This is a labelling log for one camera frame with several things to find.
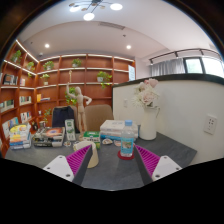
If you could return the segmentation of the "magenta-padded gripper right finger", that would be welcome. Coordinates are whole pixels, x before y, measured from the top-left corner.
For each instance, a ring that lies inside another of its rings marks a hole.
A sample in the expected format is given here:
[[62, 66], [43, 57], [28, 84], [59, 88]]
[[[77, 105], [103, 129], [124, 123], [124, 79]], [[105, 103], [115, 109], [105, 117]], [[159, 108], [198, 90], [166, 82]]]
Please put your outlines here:
[[144, 185], [181, 170], [169, 156], [158, 156], [138, 145], [134, 147], [134, 157]]

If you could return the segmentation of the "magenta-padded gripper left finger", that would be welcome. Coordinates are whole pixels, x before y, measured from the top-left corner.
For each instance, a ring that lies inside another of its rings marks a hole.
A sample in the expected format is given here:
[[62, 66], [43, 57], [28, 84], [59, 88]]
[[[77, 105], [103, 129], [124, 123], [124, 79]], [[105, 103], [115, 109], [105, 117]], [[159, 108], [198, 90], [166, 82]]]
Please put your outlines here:
[[44, 170], [81, 185], [92, 154], [92, 146], [88, 145], [68, 156], [57, 156], [44, 167]]

